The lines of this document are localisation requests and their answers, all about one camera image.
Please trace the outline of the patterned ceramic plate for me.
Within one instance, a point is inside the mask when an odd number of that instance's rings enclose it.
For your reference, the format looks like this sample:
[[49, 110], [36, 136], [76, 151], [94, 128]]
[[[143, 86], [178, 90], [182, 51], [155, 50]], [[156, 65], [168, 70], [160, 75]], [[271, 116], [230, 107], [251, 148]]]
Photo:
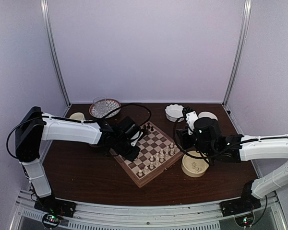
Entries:
[[106, 99], [105, 97], [97, 97], [93, 100], [92, 105], [89, 108], [89, 113], [94, 118], [102, 118], [106, 114], [113, 111], [106, 118], [115, 116], [120, 112], [120, 102], [115, 99]]

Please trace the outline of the aluminium frame post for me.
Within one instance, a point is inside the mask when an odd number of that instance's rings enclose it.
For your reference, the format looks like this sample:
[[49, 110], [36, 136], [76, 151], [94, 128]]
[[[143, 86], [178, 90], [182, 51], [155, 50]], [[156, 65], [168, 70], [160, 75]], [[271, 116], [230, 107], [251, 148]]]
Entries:
[[242, 59], [242, 53], [243, 48], [245, 46], [245, 42], [247, 39], [249, 24], [250, 24], [250, 18], [251, 18], [251, 12], [252, 12], [252, 1], [251, 0], [245, 0], [244, 1], [244, 7], [243, 7], [243, 14], [242, 14], [242, 20], [241, 20], [241, 27], [240, 27], [240, 34], [236, 49], [236, 54], [234, 57], [233, 66], [230, 73], [230, 78], [228, 82], [228, 86], [226, 89], [226, 93], [222, 102], [222, 105], [226, 108], [228, 107], [228, 102], [232, 93], [232, 90], [234, 88], [234, 83], [239, 71], [240, 62]]
[[51, 27], [51, 19], [50, 19], [50, 13], [49, 13], [49, 7], [48, 7], [48, 1], [47, 0], [41, 0], [41, 10], [42, 10], [42, 16], [46, 28], [46, 34], [48, 38], [48, 44], [50, 48], [50, 55], [51, 55], [51, 60], [53, 63], [53, 67], [55, 70], [55, 75], [58, 80], [59, 88], [61, 90], [61, 93], [63, 95], [65, 104], [67, 107], [71, 106], [71, 102], [67, 93], [67, 89], [62, 77], [61, 69], [60, 69], [60, 64], [59, 64], [59, 59], [55, 47], [55, 41], [53, 37], [53, 32], [52, 32], [52, 27]]

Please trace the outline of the aluminium frame post left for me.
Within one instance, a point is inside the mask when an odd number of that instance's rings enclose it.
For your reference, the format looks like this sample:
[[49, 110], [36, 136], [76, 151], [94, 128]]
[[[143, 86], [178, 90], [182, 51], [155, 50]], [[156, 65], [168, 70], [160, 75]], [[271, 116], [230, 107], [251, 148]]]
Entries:
[[67, 89], [62, 77], [61, 69], [60, 69], [60, 64], [59, 64], [59, 59], [55, 47], [55, 41], [53, 37], [53, 32], [52, 32], [52, 27], [51, 27], [51, 19], [50, 19], [50, 13], [49, 13], [49, 7], [48, 7], [48, 1], [47, 0], [41, 0], [41, 10], [42, 10], [42, 16], [46, 28], [46, 34], [48, 38], [48, 44], [50, 48], [50, 55], [51, 55], [51, 60], [53, 63], [53, 67], [55, 70], [55, 75], [58, 80], [59, 88], [61, 90], [61, 93], [63, 95], [65, 104], [67, 107], [71, 106], [71, 102], [67, 93]]

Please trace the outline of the wooden chess board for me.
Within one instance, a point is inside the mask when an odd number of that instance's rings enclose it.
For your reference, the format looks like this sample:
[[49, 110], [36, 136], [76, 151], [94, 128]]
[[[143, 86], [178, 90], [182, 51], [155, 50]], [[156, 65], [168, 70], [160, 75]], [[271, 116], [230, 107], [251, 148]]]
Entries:
[[139, 188], [155, 179], [183, 156], [173, 139], [153, 123], [145, 123], [143, 129], [146, 134], [136, 143], [140, 151], [134, 161], [110, 150], [111, 155]]

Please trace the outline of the cream cat ear bowl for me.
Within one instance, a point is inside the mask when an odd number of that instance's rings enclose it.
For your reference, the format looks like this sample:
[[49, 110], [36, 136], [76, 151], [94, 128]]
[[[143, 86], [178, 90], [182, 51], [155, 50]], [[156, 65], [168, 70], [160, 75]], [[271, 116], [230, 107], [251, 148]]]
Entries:
[[205, 174], [208, 168], [209, 164], [203, 159], [195, 159], [186, 154], [182, 157], [181, 169], [189, 177], [201, 177]]

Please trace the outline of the aluminium frame post right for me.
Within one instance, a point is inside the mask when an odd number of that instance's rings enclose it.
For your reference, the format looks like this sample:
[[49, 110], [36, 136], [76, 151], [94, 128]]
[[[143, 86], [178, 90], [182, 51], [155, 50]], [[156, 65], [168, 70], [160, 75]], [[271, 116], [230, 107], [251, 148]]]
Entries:
[[239, 71], [240, 62], [242, 59], [242, 53], [243, 48], [245, 46], [245, 42], [247, 39], [249, 24], [250, 24], [250, 18], [251, 18], [251, 12], [252, 12], [252, 1], [251, 0], [245, 0], [244, 1], [244, 7], [243, 7], [243, 14], [242, 14], [242, 20], [241, 20], [241, 27], [240, 27], [240, 34], [236, 49], [236, 54], [234, 57], [233, 66], [230, 73], [230, 78], [228, 82], [228, 86], [226, 89], [226, 93], [222, 102], [222, 105], [226, 108], [228, 107], [228, 102], [232, 93], [232, 90], [234, 88], [234, 83]]

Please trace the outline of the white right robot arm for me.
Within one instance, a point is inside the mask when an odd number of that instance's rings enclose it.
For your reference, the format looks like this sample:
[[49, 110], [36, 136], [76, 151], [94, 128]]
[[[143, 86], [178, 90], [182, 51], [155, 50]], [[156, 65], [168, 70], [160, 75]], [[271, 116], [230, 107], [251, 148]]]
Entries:
[[240, 163], [258, 159], [285, 159], [286, 162], [268, 175], [245, 184], [237, 208], [247, 211], [270, 192], [288, 184], [288, 134], [274, 136], [223, 136], [216, 119], [199, 118], [190, 107], [182, 109], [185, 129], [173, 129], [173, 136], [179, 137], [175, 144], [187, 156], [186, 150], [194, 147], [201, 160]]

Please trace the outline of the plain white round bowl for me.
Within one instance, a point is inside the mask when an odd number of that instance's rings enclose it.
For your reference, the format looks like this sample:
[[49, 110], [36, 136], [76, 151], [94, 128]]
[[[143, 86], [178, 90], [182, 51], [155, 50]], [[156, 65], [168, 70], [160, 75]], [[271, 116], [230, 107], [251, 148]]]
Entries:
[[218, 117], [215, 114], [208, 112], [208, 111], [203, 111], [199, 113], [198, 118], [203, 118], [203, 117], [208, 117], [211, 119], [218, 120]]

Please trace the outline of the clear drinking glass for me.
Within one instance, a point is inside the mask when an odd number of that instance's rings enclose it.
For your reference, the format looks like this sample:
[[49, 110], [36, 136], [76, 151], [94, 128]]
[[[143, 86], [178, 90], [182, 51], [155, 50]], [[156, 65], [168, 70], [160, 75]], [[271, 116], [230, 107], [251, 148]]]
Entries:
[[105, 97], [99, 96], [93, 100], [95, 113], [98, 116], [103, 116], [107, 112], [107, 100]]

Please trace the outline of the white scalloped bowl black rim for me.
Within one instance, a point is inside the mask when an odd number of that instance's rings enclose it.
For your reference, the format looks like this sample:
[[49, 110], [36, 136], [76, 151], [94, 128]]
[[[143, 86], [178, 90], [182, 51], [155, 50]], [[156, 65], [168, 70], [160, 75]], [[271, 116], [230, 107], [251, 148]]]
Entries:
[[178, 104], [170, 104], [165, 108], [165, 114], [167, 120], [175, 122], [178, 118], [179, 122], [183, 121], [183, 106]]

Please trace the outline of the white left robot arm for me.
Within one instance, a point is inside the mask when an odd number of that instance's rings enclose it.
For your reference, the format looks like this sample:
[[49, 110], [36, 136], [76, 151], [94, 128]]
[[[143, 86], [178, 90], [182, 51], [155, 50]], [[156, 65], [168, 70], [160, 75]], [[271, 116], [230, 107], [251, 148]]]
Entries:
[[11, 154], [23, 166], [40, 204], [49, 213], [59, 209], [59, 201], [53, 192], [40, 160], [42, 141], [70, 141], [105, 146], [129, 161], [139, 154], [137, 141], [143, 134], [141, 127], [130, 117], [110, 125], [105, 118], [75, 120], [43, 113], [38, 106], [32, 107], [23, 120], [14, 127], [15, 153]]

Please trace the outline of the aluminium front rail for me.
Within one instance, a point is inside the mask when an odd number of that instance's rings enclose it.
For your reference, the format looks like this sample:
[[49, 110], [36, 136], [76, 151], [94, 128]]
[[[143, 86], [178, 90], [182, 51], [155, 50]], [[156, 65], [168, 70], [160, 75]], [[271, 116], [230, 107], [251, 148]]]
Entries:
[[[20, 190], [12, 209], [8, 230], [47, 230], [42, 224], [45, 212], [34, 209], [31, 191]], [[221, 201], [173, 206], [113, 206], [73, 201], [74, 216], [63, 217], [54, 230], [288, 230], [283, 211], [275, 193], [267, 196], [267, 207], [252, 213], [225, 217]], [[255, 225], [241, 227], [242, 216], [254, 214]]]

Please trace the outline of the white ribbed mug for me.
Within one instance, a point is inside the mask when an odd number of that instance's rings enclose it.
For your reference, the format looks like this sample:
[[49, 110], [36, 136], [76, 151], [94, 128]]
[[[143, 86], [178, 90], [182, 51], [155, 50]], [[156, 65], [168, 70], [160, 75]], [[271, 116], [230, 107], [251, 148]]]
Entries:
[[84, 121], [85, 120], [85, 116], [81, 112], [76, 112], [76, 113], [71, 114], [69, 119]]

